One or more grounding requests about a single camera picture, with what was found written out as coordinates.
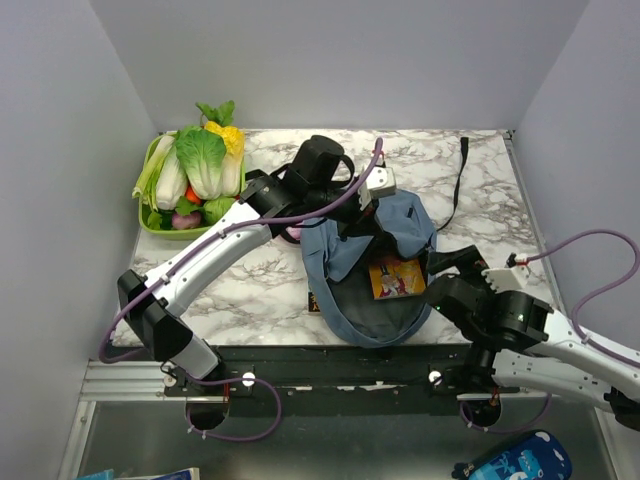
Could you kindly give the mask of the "orange book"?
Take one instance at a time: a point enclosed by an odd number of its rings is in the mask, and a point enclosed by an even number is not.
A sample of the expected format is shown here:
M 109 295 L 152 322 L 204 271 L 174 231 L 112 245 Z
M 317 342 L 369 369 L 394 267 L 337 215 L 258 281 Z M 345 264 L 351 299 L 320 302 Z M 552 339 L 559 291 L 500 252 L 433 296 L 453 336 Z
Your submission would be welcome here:
M 421 295 L 427 287 L 418 259 L 386 256 L 374 260 L 368 270 L 375 300 Z

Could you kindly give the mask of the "blue student backpack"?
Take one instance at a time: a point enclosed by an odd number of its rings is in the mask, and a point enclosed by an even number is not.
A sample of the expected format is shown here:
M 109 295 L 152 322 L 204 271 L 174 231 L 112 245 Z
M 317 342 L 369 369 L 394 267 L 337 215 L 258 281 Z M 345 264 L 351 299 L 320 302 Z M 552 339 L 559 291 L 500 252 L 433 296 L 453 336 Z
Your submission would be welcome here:
M 419 197 L 405 190 L 382 199 L 374 217 L 381 227 L 378 235 L 339 235 L 337 222 L 328 219 L 310 219 L 298 227 L 308 287 L 325 323 L 341 340 L 363 348 L 402 344 L 431 313 L 425 291 L 375 300 L 369 265 L 386 256 L 418 259 L 428 284 L 426 260 L 437 247 L 439 231 Z

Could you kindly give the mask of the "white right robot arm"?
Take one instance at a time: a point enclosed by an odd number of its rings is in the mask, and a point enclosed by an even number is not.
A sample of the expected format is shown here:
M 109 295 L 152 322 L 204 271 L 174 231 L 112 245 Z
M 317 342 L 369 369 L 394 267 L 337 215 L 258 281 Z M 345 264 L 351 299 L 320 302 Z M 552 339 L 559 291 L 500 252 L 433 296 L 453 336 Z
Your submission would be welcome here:
M 639 427 L 639 354 L 589 330 L 525 292 L 529 268 L 511 255 L 488 266 L 478 249 L 432 252 L 424 298 L 470 341 L 464 363 L 441 374 L 456 394 L 527 388 L 571 398 Z

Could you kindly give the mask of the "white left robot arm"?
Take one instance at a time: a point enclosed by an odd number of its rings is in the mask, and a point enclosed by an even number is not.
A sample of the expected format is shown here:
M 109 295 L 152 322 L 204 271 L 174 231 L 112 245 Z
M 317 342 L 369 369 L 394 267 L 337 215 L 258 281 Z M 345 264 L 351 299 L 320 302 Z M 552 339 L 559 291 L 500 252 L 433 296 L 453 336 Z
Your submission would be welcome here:
M 333 181 L 346 156 L 337 142 L 321 135 L 304 141 L 294 161 L 281 171 L 251 172 L 239 199 L 206 233 L 145 275 L 129 270 L 119 278 L 121 319 L 154 360 L 181 368 L 197 393 L 214 393 L 222 380 L 220 357 L 181 315 L 237 260 L 288 226 L 327 218 L 338 223 L 342 235 L 373 234 L 378 201 L 366 183 L 382 146 L 377 139 L 372 161 L 350 185 Z

